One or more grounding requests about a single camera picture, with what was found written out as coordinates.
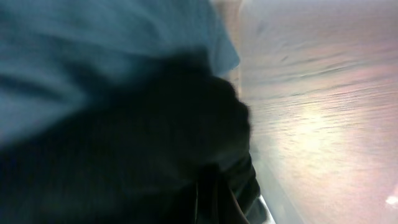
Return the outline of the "small black garment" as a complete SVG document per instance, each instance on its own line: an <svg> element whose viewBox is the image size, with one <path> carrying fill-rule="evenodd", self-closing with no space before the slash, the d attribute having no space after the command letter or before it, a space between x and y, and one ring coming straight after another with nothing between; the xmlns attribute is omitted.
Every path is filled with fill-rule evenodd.
<svg viewBox="0 0 398 224"><path fill-rule="evenodd" d="M2 223L239 223L259 203L249 109L202 49L1 148Z"/></svg>

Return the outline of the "blue shirt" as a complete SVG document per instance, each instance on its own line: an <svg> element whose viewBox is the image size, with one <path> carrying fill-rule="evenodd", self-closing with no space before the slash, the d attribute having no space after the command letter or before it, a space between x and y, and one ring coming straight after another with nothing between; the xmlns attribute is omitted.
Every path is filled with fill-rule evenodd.
<svg viewBox="0 0 398 224"><path fill-rule="evenodd" d="M30 136L109 91L149 61L205 50L224 76L239 63L211 1L2 0L1 144Z"/></svg>

